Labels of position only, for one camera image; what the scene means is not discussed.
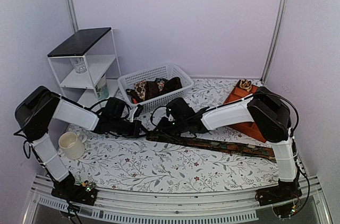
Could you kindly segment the green brown patterned tie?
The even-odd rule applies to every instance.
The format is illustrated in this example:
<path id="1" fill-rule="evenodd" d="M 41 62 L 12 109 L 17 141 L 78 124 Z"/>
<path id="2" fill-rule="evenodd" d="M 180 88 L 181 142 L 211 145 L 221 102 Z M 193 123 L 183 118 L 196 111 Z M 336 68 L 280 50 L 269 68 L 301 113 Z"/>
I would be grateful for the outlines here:
<path id="1" fill-rule="evenodd" d="M 155 131 L 149 132 L 146 136 L 146 139 L 148 141 L 176 144 L 185 147 L 205 149 L 231 155 L 263 158 L 276 163 L 272 148 L 261 147 L 252 144 L 207 140 L 197 137 L 175 136 Z"/>

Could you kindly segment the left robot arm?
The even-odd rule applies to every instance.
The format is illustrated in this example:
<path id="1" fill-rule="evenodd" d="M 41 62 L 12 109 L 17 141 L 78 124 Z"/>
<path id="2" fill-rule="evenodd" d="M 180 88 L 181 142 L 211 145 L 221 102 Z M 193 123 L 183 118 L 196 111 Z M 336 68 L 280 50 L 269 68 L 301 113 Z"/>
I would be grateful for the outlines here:
<path id="1" fill-rule="evenodd" d="M 73 200 L 79 195 L 79 188 L 68 180 L 71 174 L 49 135 L 51 124 L 59 122 L 95 134 L 139 138 L 147 133 L 141 121 L 135 119 L 141 108 L 131 109 L 125 101 L 115 97 L 86 107 L 45 86 L 39 86 L 16 107 L 14 117 L 19 129 L 13 135 L 24 138 L 31 145 L 40 165 L 53 182 L 59 183 L 59 192 L 68 200 Z"/>

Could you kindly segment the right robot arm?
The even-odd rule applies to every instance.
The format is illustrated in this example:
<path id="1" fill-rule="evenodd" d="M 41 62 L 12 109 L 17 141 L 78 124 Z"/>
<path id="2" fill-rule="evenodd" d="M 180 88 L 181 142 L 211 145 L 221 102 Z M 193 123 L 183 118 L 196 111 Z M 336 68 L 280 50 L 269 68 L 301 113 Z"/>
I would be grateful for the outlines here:
<path id="1" fill-rule="evenodd" d="M 287 200 L 298 186 L 299 170 L 296 164 L 296 146 L 290 110 L 294 106 L 285 98 L 259 87 L 256 92 L 243 98 L 226 102 L 220 106 L 194 111 L 184 99 L 176 98 L 166 105 L 166 115 L 155 126 L 149 139 L 191 147 L 208 148 L 243 155 L 256 155 L 272 159 L 278 165 L 278 182 L 275 196 L 280 201 Z M 255 136 L 253 128 L 271 149 L 259 150 L 244 145 L 231 146 L 219 141 L 182 137 L 183 133 L 204 134 L 225 126 L 245 124 L 243 134 Z"/>

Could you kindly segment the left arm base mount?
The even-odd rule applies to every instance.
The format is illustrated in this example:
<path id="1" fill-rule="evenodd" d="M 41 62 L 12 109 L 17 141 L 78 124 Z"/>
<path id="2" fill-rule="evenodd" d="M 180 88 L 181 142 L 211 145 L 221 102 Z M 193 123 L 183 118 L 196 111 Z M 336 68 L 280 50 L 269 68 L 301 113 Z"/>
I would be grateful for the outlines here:
<path id="1" fill-rule="evenodd" d="M 85 181 L 77 185 L 73 181 L 57 182 L 52 189 L 51 195 L 70 202 L 94 206 L 98 190 L 95 183 Z"/>

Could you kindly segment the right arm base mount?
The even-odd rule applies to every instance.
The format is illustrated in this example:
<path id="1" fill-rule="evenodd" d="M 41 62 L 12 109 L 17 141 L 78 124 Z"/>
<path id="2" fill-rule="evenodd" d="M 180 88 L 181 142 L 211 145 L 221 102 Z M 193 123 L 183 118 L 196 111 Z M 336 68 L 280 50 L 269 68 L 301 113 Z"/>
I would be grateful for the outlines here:
<path id="1" fill-rule="evenodd" d="M 306 181 L 308 190 L 303 203 L 300 199 L 302 190 L 297 180 L 292 183 L 279 181 L 277 186 L 258 189 L 254 198 L 259 202 L 260 206 L 283 203 L 284 201 L 291 200 L 292 202 L 290 204 L 283 204 L 272 208 L 274 215 L 279 219 L 289 219 L 297 215 L 307 204 L 310 196 L 310 181 L 307 177 Z"/>

